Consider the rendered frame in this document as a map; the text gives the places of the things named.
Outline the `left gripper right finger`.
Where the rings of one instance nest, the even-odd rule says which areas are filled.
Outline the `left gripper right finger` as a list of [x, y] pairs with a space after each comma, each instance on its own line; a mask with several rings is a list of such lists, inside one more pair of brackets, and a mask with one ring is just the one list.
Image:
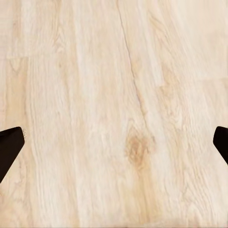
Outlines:
[[213, 144], [228, 165], [228, 128], [222, 126], [216, 128]]

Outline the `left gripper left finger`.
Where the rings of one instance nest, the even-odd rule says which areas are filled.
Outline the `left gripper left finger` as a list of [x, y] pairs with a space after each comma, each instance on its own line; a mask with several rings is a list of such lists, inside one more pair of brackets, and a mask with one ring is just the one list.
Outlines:
[[25, 144], [20, 126], [0, 132], [0, 183]]

